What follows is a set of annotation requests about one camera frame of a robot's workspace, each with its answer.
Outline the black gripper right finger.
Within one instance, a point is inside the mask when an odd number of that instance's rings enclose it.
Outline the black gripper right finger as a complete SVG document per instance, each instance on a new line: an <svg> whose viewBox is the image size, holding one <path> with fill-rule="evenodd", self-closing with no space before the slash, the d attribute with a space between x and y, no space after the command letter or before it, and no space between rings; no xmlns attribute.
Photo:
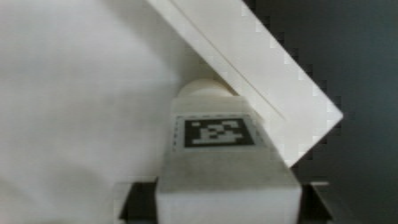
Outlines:
<svg viewBox="0 0 398 224"><path fill-rule="evenodd" d="M355 224L355 216L328 182L302 184L296 224Z"/></svg>

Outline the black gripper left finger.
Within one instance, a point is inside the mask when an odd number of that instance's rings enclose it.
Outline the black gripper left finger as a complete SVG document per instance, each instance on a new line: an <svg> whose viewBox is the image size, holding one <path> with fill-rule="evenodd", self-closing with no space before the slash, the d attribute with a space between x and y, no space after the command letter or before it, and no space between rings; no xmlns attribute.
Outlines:
<svg viewBox="0 0 398 224"><path fill-rule="evenodd" d="M158 224L154 190L156 180L131 184L117 215L122 224Z"/></svg>

